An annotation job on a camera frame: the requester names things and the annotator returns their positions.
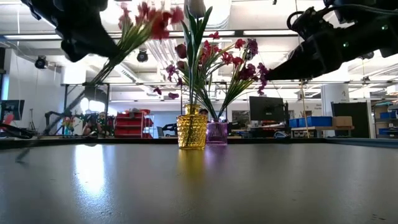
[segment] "blue storage bin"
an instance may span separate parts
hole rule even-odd
[[[289,120],[289,127],[291,127],[291,128],[298,128],[298,127],[300,127],[300,126],[299,126],[299,120],[300,120],[300,119],[298,119],[298,118],[296,118],[296,119],[290,119],[290,120]]]
[[[333,119],[330,116],[309,116],[307,117],[308,127],[331,127],[333,126]],[[301,128],[305,127],[305,118],[300,118],[298,125]]]
[[[379,134],[381,134],[381,135],[398,134],[398,129],[397,128],[379,128]]]
[[[390,119],[390,118],[397,118],[397,113],[395,111],[380,113],[380,119]]]

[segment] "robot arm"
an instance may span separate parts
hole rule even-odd
[[[326,8],[321,11],[311,7],[289,16],[288,28],[296,31],[304,41],[286,62],[270,71],[268,80],[311,79],[335,71],[352,59],[371,58],[375,50],[380,50],[383,57],[398,53],[398,12],[393,11],[398,9],[397,1],[324,1]],[[340,23],[355,24],[334,28],[323,19],[331,11],[335,11]],[[296,14],[300,16],[290,24]]]
[[[37,19],[45,19],[62,38],[65,56],[77,62],[87,54],[114,57],[118,47],[101,24],[108,0],[21,0]]]

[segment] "pillar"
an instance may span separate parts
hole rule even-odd
[[[348,67],[342,65],[337,71],[322,77],[325,81],[348,81]],[[322,115],[333,116],[331,103],[349,103],[348,84],[328,84],[321,87]],[[334,131],[325,131],[325,137],[335,136]]]

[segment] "table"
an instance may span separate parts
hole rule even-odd
[[[0,223],[398,223],[398,151],[90,144],[0,151]]]
[[[351,130],[354,127],[308,127],[309,131],[315,132],[316,138],[322,138],[322,131],[348,131],[348,136],[351,136]],[[292,128],[292,138],[294,138],[294,131],[306,131],[307,128]]]

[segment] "glass vase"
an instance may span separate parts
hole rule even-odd
[[[198,114],[199,108],[200,105],[186,105],[186,115],[177,117],[178,146],[180,149],[205,149],[207,117]]]
[[[225,146],[228,143],[228,124],[221,120],[211,120],[207,124],[206,143]]]

